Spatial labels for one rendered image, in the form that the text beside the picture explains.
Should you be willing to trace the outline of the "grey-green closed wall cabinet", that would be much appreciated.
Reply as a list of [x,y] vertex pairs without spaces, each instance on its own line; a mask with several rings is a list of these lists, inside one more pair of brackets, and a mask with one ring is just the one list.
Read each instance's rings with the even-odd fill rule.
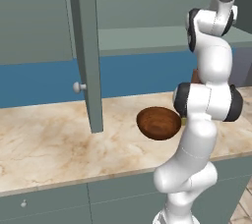
[[66,0],[0,0],[0,65],[71,58]]

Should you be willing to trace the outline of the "brown bottle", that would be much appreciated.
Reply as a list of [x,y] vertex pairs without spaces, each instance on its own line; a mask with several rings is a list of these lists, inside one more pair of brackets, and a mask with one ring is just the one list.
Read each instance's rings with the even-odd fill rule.
[[201,81],[200,81],[199,76],[198,76],[198,70],[194,69],[193,74],[192,74],[192,78],[191,78],[191,83],[192,84],[199,84],[200,82]]

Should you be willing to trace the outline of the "grey-green base cabinet end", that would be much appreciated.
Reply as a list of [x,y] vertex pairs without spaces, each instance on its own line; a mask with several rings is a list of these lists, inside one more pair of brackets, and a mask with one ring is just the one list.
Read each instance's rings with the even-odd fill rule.
[[194,201],[193,215],[200,224],[227,224],[252,176],[252,156],[214,163],[218,181]]

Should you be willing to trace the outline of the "white round door knob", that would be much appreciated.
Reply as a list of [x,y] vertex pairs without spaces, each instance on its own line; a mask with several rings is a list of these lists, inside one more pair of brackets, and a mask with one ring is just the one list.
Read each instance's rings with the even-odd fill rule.
[[80,93],[82,90],[86,90],[87,89],[87,85],[86,84],[80,84],[78,82],[73,83],[73,90],[76,93]]

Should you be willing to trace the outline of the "brown wooden mixing bowl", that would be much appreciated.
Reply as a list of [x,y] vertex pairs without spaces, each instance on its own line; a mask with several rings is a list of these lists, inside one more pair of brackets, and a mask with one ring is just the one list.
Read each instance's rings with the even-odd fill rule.
[[181,119],[173,110],[165,107],[148,107],[140,111],[136,118],[141,133],[152,140],[173,138],[181,128]]

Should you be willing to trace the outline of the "grey-green open cabinet body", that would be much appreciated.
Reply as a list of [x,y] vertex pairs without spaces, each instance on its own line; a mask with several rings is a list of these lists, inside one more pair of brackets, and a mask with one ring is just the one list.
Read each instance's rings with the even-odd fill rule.
[[103,56],[183,51],[185,17],[211,0],[96,0]]

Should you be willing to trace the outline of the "grey-green drawer front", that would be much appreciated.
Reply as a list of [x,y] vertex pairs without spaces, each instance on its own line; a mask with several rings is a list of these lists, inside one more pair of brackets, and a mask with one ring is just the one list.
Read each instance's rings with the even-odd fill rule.
[[[27,206],[22,208],[21,203],[24,199],[27,201]],[[0,196],[0,220],[82,206],[88,203],[86,184]]]
[[153,173],[124,176],[88,183],[91,203],[156,193]]

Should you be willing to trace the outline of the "grey-green base cabinet door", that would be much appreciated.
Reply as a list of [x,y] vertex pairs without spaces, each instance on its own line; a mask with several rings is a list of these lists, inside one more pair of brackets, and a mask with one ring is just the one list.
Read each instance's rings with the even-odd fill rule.
[[87,206],[61,209],[0,221],[0,224],[92,224]]
[[162,209],[157,196],[134,197],[91,205],[93,224],[152,224]]

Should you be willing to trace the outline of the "grey-green open cabinet door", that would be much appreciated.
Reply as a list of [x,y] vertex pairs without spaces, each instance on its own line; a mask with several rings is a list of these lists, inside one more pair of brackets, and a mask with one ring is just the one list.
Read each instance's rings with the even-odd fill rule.
[[92,133],[103,131],[96,0],[66,0],[73,54],[77,58]]
[[235,0],[238,7],[236,28],[252,34],[252,0]]

